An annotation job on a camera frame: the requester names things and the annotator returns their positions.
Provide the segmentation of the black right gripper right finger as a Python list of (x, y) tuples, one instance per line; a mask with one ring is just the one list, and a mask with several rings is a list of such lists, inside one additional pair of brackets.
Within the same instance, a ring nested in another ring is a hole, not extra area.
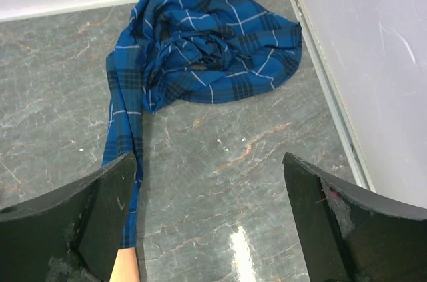
[(426, 209), (285, 153), (286, 189), (311, 281), (425, 281)]

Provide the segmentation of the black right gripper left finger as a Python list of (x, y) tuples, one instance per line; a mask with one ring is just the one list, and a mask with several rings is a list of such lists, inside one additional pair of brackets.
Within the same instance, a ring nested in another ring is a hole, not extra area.
[(1, 210), (2, 281), (109, 281), (137, 171), (132, 152)]

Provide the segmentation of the blue plaid shirt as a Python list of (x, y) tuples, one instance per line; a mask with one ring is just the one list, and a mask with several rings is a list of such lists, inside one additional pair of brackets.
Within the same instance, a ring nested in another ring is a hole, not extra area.
[(221, 104), (271, 91), (302, 58), (302, 28), (254, 0), (139, 0), (106, 59), (108, 164), (143, 162), (142, 115), (183, 100)]

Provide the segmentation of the aluminium corner post right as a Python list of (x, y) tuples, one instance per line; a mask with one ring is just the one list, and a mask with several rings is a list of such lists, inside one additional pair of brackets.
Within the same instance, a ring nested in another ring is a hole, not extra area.
[(376, 192), (367, 166), (364, 162), (361, 148), (356, 139), (356, 135), (351, 126), (334, 78), (330, 72), (328, 62), (322, 51), (306, 6), (304, 5), (303, 0), (290, 0), (290, 2), (297, 20), (302, 26), (302, 34), (308, 53), (310, 54), (310, 58), (314, 64), (314, 69), (326, 98), (341, 144), (344, 148), (353, 178), (357, 185), (372, 192)]

